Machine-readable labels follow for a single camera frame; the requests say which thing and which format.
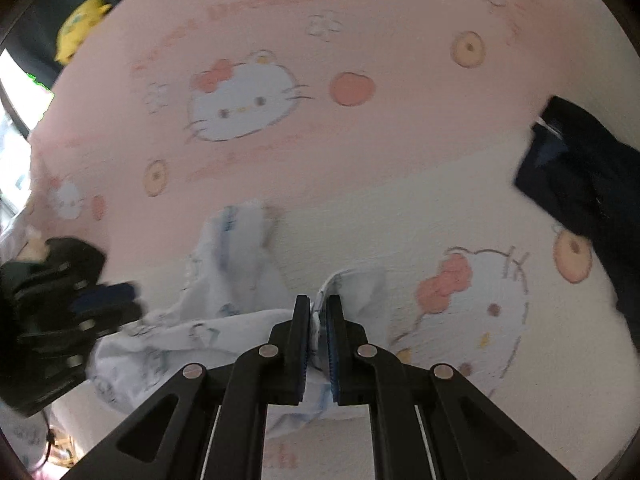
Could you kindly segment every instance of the yellow plush toy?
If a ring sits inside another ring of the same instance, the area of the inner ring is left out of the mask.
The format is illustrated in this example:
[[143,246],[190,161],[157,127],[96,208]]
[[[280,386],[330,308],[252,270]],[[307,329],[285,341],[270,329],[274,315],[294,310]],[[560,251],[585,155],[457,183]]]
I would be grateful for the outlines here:
[[58,31],[56,61],[68,65],[91,29],[102,21],[109,9],[111,4],[105,0],[87,0],[74,10]]

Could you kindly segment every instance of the yellow toy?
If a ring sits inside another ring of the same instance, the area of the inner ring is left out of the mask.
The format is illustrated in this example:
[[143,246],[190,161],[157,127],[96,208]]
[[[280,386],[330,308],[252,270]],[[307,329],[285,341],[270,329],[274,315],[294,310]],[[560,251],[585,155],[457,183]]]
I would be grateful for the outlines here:
[[58,31],[58,51],[56,61],[68,65],[82,42],[111,9],[105,0],[87,0],[80,5],[63,23]]

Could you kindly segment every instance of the black mechanical device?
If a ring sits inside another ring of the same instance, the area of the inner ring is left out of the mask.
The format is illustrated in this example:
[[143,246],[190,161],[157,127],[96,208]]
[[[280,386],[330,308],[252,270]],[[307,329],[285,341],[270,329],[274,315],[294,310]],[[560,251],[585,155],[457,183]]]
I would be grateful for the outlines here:
[[[369,407],[378,480],[575,480],[458,371],[403,364],[345,321],[323,315],[334,401]],[[310,302],[232,365],[186,365],[64,480],[257,480],[269,404],[305,389]]]

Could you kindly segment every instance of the hello kitty face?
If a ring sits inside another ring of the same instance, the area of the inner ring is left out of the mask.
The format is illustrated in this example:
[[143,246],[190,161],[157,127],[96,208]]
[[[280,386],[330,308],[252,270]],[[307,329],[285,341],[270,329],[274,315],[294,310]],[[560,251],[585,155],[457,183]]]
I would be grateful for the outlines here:
[[75,220],[80,216],[84,198],[80,190],[68,179],[54,182],[49,191],[49,205],[56,214],[65,220]]
[[293,75],[261,50],[241,64],[219,60],[191,80],[190,128],[204,140],[229,140],[258,132],[286,117],[300,95]]
[[497,388],[520,343],[529,308],[525,254],[463,248],[446,252],[440,272],[416,291],[414,328],[392,343],[404,362],[444,362],[483,393]]

